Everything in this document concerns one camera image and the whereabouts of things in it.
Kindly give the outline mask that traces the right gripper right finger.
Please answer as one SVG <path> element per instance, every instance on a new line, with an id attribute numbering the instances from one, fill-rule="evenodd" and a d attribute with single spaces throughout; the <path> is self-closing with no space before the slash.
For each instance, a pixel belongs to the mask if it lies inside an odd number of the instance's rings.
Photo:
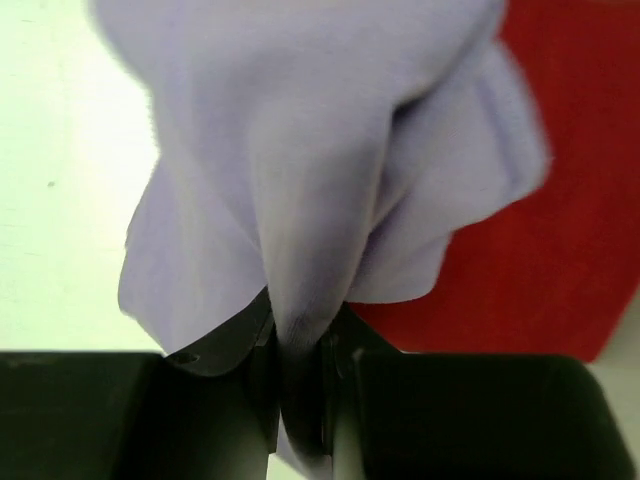
<path id="1" fill-rule="evenodd" d="M 320 341 L 324 410 L 322 443 L 326 454 L 336 453 L 338 428 L 358 420 L 357 357 L 363 353 L 401 354 L 379 333 L 343 304 Z"/>

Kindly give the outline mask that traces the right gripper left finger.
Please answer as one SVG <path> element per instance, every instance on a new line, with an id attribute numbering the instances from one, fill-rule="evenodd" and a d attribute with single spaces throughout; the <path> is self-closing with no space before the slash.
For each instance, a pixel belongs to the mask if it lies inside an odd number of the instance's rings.
<path id="1" fill-rule="evenodd" d="M 168 361 L 203 378 L 239 375 L 249 411 L 258 420 L 267 451 L 276 451 L 279 406 L 274 320 L 269 294 L 261 290 L 247 307 Z"/>

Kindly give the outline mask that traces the purple t shirt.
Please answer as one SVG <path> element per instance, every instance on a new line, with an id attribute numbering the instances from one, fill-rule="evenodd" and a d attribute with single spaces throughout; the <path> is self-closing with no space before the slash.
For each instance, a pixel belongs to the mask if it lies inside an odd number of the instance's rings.
<path id="1" fill-rule="evenodd" d="M 548 149 L 502 1 L 93 1 L 147 88 L 159 158 L 118 302 L 167 353 L 261 291 L 278 453 L 327 479 L 311 380 L 345 302 L 430 292 L 453 233 L 532 193 Z"/>

